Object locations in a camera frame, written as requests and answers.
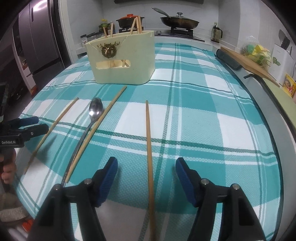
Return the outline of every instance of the stainless steel spoon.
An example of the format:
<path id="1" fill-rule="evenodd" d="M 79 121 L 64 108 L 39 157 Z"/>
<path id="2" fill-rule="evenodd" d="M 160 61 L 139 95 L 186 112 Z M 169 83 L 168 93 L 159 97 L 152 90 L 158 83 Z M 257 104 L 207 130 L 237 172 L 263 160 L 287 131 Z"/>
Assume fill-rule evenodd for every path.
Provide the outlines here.
<path id="1" fill-rule="evenodd" d="M 65 171 L 65 174 L 63 176 L 63 179 L 62 179 L 62 182 L 61 182 L 61 185 L 64 187 L 65 186 L 65 180 L 66 180 L 66 177 L 68 175 L 68 171 L 78 153 L 78 150 L 79 148 L 81 147 L 87 133 L 89 132 L 89 130 L 91 129 L 91 127 L 93 126 L 93 124 L 100 118 L 100 116 L 102 115 L 104 111 L 104 108 L 103 108 L 103 103 L 101 101 L 100 98 L 93 98 L 90 105 L 89 105 L 89 117 L 91 119 L 91 122 L 90 124 L 88 125 L 88 127 L 85 129 L 84 133 L 82 134 L 82 136 L 80 137 L 80 140 L 79 142 L 77 143 L 76 147 L 75 147 L 75 150 L 71 156 L 71 159 L 69 161 L 69 164 L 67 166 L 67 169 Z"/>
<path id="2" fill-rule="evenodd" d="M 168 18 L 170 18 L 170 16 L 169 16 L 166 12 L 160 10 L 159 8 L 152 7 L 152 9 L 153 9 L 154 11 L 156 11 L 156 12 L 158 12 L 158 13 L 160 13 L 160 14 L 163 14 L 163 15 L 167 16 Z"/>

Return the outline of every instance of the blue gripper pad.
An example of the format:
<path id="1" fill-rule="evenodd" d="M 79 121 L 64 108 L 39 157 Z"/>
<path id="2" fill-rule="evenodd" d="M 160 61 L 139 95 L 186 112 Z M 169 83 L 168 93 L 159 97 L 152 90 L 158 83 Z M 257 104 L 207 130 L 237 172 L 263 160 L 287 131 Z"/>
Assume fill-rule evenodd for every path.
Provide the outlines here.
<path id="1" fill-rule="evenodd" d="M 197 204 L 196 195 L 194 192 L 194 186 L 190 180 L 189 177 L 189 167 L 184 161 L 182 157 L 179 157 L 176 160 L 176 172 L 178 175 L 178 178 L 181 182 L 181 185 L 183 187 L 183 190 L 185 192 L 185 195 L 187 197 L 188 202 L 190 202 L 194 207 Z"/>
<path id="2" fill-rule="evenodd" d="M 106 174 L 98 188 L 99 196 L 97 197 L 97 207 L 101 206 L 101 204 L 106 201 L 109 191 L 111 189 L 112 183 L 114 181 L 115 175 L 117 173 L 117 170 L 118 170 L 117 159 L 115 157 L 110 157 L 103 169 L 103 171 L 106 171 Z"/>
<path id="3" fill-rule="evenodd" d="M 39 118 L 37 116 L 23 118 L 23 119 L 20 119 L 20 127 L 21 126 L 30 126 L 33 124 L 37 124 L 38 122 L 39 122 Z"/>

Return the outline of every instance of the stainless steel refrigerator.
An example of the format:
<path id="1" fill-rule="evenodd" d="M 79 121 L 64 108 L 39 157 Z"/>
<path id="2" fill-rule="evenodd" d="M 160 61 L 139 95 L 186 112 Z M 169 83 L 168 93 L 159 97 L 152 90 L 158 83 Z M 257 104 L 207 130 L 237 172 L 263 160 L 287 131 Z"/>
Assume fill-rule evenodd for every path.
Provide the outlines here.
<path id="1" fill-rule="evenodd" d="M 57 0 L 32 0 L 19 14 L 20 41 L 33 79 L 42 89 L 71 62 Z"/>

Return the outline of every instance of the wooden chopstick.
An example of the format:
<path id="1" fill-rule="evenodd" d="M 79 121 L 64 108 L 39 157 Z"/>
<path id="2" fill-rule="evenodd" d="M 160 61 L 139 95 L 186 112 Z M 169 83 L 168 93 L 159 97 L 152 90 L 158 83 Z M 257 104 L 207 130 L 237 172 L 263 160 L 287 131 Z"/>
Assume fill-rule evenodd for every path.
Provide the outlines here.
<path id="1" fill-rule="evenodd" d="M 135 27 L 135 24 L 136 24 L 136 17 L 134 18 L 134 20 L 133 20 L 133 24 L 131 25 L 131 30 L 130 30 L 130 34 L 129 34 L 129 35 L 132 35 L 132 34 L 133 34 L 133 28 Z M 125 64 L 126 64 L 126 60 L 124 59 L 124 60 L 122 61 L 122 67 L 124 67 Z"/>
<path id="2" fill-rule="evenodd" d="M 126 85 L 122 87 L 122 89 L 118 92 L 118 94 L 114 97 L 114 99 L 110 102 L 110 104 L 107 106 L 107 108 L 105 109 L 105 111 L 103 112 L 103 114 L 100 116 L 100 118 L 97 120 L 97 122 L 94 124 L 93 128 L 90 130 L 89 134 L 86 136 L 85 140 L 83 141 L 79 151 L 77 152 L 77 155 L 73 161 L 72 166 L 70 167 L 69 171 L 68 171 L 68 175 L 66 177 L 65 182 L 68 183 L 70 180 L 70 177 L 80 159 L 80 157 L 82 156 L 84 150 L 86 149 L 88 143 L 90 142 L 91 138 L 93 137 L 94 133 L 96 132 L 97 128 L 99 127 L 99 125 L 101 124 L 101 122 L 103 121 L 103 119 L 105 118 L 105 116 L 108 114 L 109 110 L 112 108 L 112 106 L 114 105 L 114 103 L 117 101 L 117 99 L 120 97 L 120 95 L 125 91 L 126 89 Z"/>
<path id="3" fill-rule="evenodd" d="M 140 24 L 139 24 L 139 18 L 136 17 L 136 23 L 137 23 L 137 33 L 140 33 Z"/>
<path id="4" fill-rule="evenodd" d="M 108 37 L 107 37 L 106 28 L 105 28 L 105 27 L 103 27 L 103 30 L 104 30 L 105 38 L 108 38 Z"/>
<path id="5" fill-rule="evenodd" d="M 139 22 L 139 32 L 142 33 L 142 22 L 141 22 L 141 16 L 138 16 L 138 22 Z"/>
<path id="6" fill-rule="evenodd" d="M 113 27 L 114 27 L 114 23 L 111 23 L 110 38 L 112 38 L 112 36 L 113 36 Z M 113 65 L 113 67 L 115 67 L 114 60 L 111 60 L 111 65 Z"/>
<path id="7" fill-rule="evenodd" d="M 64 117 L 64 115 L 70 110 L 70 108 L 75 104 L 76 101 L 78 101 L 79 98 L 76 97 L 70 105 L 67 106 L 67 108 L 63 111 L 62 114 L 60 114 L 60 116 L 55 120 L 55 122 L 51 125 L 51 127 L 49 128 L 48 132 L 43 136 L 43 138 L 41 139 L 41 141 L 39 142 L 39 144 L 37 145 L 35 151 L 33 151 L 31 158 L 26 166 L 26 168 L 24 169 L 24 174 L 26 174 L 27 170 L 29 169 L 29 166 L 31 165 L 32 161 L 34 160 L 34 157 L 36 156 L 39 148 L 42 146 L 42 144 L 45 142 L 46 138 L 49 136 L 49 134 L 52 132 L 52 130 L 55 128 L 55 126 L 58 124 L 58 122 Z"/>
<path id="8" fill-rule="evenodd" d="M 156 223 L 155 223 L 155 208 L 154 208 L 152 147 L 151 147 L 150 116 L 149 116 L 148 100 L 146 100 L 146 135 L 147 135 L 150 239 L 151 241 L 155 241 L 156 240 Z"/>

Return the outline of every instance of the human hand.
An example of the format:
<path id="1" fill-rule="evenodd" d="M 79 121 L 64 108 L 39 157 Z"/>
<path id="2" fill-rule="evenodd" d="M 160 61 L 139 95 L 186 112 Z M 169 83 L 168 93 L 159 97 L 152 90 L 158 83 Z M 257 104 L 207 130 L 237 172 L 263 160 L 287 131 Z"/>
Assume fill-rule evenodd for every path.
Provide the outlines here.
<path id="1" fill-rule="evenodd" d="M 13 178 L 15 176 L 16 171 L 16 165 L 15 165 L 15 149 L 13 149 L 7 160 L 5 160 L 5 163 L 3 163 L 3 173 L 1 175 L 1 179 L 4 180 L 5 184 L 11 184 L 13 181 Z M 0 154 L 0 162 L 4 161 L 4 155 Z"/>

